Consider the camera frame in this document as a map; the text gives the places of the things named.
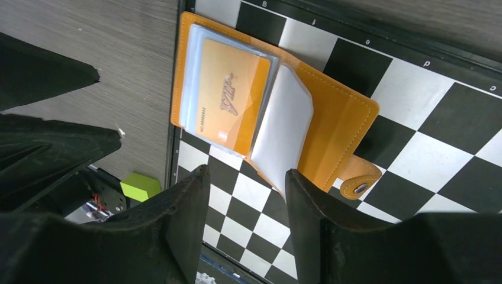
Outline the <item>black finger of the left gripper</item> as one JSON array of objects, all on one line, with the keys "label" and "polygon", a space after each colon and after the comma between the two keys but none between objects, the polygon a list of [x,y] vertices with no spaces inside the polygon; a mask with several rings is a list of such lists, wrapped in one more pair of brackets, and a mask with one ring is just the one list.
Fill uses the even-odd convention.
[{"label": "black finger of the left gripper", "polygon": [[1,34],[1,111],[98,83],[93,66]]},{"label": "black finger of the left gripper", "polygon": [[25,210],[120,147],[113,129],[2,114],[1,211]]}]

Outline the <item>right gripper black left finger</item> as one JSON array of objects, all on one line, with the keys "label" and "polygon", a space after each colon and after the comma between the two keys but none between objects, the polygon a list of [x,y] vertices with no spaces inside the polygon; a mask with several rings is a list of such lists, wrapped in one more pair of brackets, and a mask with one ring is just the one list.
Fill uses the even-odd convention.
[{"label": "right gripper black left finger", "polygon": [[209,195],[203,164],[104,222],[2,214],[1,282],[194,283]]}]

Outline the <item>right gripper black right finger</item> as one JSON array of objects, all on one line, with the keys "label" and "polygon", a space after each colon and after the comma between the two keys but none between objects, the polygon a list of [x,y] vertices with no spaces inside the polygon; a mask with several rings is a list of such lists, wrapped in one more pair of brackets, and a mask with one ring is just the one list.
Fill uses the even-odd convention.
[{"label": "right gripper black right finger", "polygon": [[500,283],[501,215],[421,213],[393,224],[285,177],[299,283]]}]

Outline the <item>gold VIP card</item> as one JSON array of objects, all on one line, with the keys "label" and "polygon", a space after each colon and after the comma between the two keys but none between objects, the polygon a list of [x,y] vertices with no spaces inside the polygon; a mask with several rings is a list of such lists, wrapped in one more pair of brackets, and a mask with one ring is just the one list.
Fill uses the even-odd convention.
[{"label": "gold VIP card", "polygon": [[267,57],[204,40],[195,133],[248,155],[270,68]]}]

